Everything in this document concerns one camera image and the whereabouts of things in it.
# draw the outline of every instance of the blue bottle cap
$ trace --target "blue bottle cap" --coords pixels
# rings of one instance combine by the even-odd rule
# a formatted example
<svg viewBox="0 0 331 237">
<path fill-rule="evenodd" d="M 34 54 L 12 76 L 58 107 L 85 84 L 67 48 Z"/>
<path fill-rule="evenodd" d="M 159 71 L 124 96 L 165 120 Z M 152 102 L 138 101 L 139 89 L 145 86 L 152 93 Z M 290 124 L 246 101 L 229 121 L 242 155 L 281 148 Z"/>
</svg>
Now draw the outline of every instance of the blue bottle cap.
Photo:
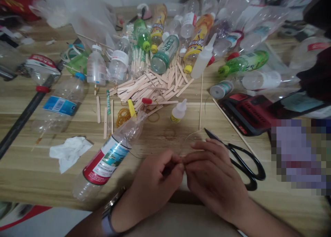
<svg viewBox="0 0 331 237">
<path fill-rule="evenodd" d="M 75 73 L 75 77 L 79 78 L 80 80 L 82 80 L 83 82 L 85 81 L 85 75 L 80 73 L 80 72 L 76 72 Z"/>
</svg>

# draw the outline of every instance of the yellow bottle cap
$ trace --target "yellow bottle cap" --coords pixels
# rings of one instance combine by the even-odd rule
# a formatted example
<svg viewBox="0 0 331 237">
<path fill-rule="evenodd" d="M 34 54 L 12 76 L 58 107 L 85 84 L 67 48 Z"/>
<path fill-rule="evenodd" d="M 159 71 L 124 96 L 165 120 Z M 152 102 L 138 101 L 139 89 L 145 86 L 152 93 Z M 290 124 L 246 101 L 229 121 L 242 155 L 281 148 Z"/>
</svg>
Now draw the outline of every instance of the yellow bottle cap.
<svg viewBox="0 0 331 237">
<path fill-rule="evenodd" d="M 149 51 L 151 49 L 151 44 L 148 42 L 148 41 L 145 41 L 143 44 L 142 44 L 142 47 L 145 51 Z"/>
<path fill-rule="evenodd" d="M 158 46 L 157 45 L 152 45 L 151 51 L 152 51 L 153 54 L 157 53 L 158 52 Z"/>
<path fill-rule="evenodd" d="M 186 74 L 190 74 L 190 73 L 192 72 L 192 69 L 193 69 L 193 67 L 192 67 L 191 65 L 187 65 L 187 66 L 185 66 L 185 68 L 184 68 L 184 72 L 185 72 Z"/>
</svg>

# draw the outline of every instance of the scissors blade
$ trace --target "scissors blade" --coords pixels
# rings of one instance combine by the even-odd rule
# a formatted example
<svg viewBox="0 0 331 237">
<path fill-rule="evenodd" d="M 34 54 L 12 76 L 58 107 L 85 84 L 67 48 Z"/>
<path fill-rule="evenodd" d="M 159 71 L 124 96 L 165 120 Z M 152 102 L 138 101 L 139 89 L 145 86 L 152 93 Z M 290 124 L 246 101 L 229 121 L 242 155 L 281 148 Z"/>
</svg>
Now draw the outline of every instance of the scissors blade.
<svg viewBox="0 0 331 237">
<path fill-rule="evenodd" d="M 208 135 L 209 138 L 211 139 L 215 139 L 218 140 L 219 142 L 221 142 L 222 144 L 224 144 L 215 134 L 213 134 L 211 131 L 209 131 L 208 129 L 204 128 L 206 134 Z"/>
</svg>

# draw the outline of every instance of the white tissue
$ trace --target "white tissue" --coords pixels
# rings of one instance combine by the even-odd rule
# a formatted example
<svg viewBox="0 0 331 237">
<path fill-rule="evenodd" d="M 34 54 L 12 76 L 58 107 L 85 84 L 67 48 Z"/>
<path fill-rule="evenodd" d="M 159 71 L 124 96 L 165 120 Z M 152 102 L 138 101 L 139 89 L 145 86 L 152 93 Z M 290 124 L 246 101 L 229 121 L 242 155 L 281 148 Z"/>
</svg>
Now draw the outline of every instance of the white tissue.
<svg viewBox="0 0 331 237">
<path fill-rule="evenodd" d="M 53 146 L 49 149 L 51 158 L 59 159 L 61 174 L 73 166 L 93 145 L 85 137 L 68 138 L 62 145 Z"/>
</svg>

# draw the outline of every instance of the green plastic bottle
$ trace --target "green plastic bottle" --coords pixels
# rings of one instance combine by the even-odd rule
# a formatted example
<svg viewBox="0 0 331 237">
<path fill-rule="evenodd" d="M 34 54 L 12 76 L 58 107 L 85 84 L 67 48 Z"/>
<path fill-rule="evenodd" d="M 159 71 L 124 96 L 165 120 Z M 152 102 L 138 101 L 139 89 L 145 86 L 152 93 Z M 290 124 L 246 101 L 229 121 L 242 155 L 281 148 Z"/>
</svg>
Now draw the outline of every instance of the green plastic bottle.
<svg viewBox="0 0 331 237">
<path fill-rule="evenodd" d="M 221 66 L 218 72 L 221 76 L 227 77 L 234 72 L 243 72 L 256 70 L 262 67 L 269 59 L 269 53 L 258 50 L 246 55 L 233 58 L 226 62 L 225 66 Z"/>
<path fill-rule="evenodd" d="M 145 21 L 143 19 L 136 20 L 133 28 L 140 48 L 146 52 L 149 51 L 151 49 L 151 34 L 147 29 Z"/>
</svg>

